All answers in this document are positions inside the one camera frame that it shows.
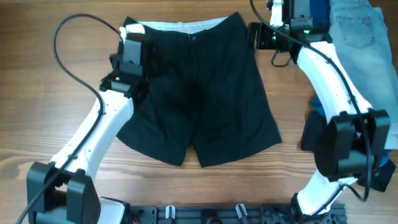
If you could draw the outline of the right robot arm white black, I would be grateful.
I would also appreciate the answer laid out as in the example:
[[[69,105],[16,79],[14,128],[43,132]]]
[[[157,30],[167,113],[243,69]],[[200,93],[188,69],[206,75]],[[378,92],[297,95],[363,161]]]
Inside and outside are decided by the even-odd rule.
[[[326,32],[288,30],[267,23],[248,26],[248,44],[258,50],[288,52],[310,80],[325,112],[322,128],[306,125],[302,147],[313,151],[317,166],[289,206],[294,222],[319,220],[349,189],[368,200],[373,170],[379,166],[390,126],[386,110],[374,110],[354,87]]]

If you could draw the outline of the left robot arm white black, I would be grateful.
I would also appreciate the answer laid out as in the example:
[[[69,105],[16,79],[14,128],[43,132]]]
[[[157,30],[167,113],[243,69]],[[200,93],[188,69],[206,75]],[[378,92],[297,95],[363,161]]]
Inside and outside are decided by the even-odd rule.
[[[95,92],[96,102],[71,140],[47,164],[35,162],[27,177],[26,209],[18,222],[121,223],[127,206],[98,196],[94,181],[119,130],[144,97],[143,32],[122,34],[114,70]]]

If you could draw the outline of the black shorts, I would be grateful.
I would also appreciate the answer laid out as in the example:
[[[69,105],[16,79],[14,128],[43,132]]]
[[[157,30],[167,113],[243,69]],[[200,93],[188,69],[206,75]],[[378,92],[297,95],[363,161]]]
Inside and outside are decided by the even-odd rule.
[[[143,22],[144,100],[118,132],[131,149],[180,166],[193,146],[202,167],[281,143],[240,13],[196,22]]]

